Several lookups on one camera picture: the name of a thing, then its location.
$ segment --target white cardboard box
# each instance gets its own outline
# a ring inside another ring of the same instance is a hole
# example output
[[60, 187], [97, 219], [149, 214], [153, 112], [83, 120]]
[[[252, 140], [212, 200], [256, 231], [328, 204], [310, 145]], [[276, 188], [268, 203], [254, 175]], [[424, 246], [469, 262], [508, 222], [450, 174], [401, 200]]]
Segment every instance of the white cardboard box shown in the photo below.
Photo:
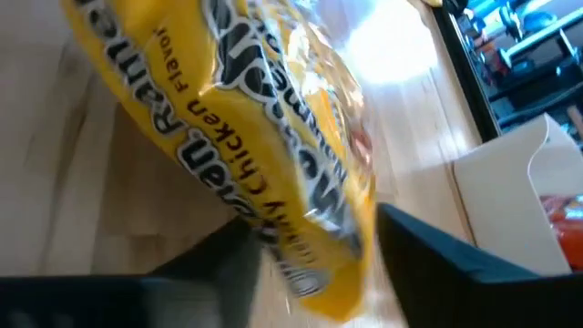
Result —
[[571, 273], [539, 196], [583, 194], [583, 156], [545, 114], [454, 163], [477, 246], [542, 275]]

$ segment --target plastic wrapper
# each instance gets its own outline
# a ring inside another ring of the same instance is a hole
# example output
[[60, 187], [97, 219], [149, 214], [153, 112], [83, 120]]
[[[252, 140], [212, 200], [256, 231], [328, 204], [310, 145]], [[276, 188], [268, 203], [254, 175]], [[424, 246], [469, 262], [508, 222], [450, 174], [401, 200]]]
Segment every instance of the plastic wrapper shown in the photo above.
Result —
[[546, 196], [541, 202], [569, 265], [583, 270], [583, 196]]
[[254, 228], [304, 306], [349, 319], [373, 239], [371, 142], [324, 32], [285, 0], [62, 4], [139, 128]]

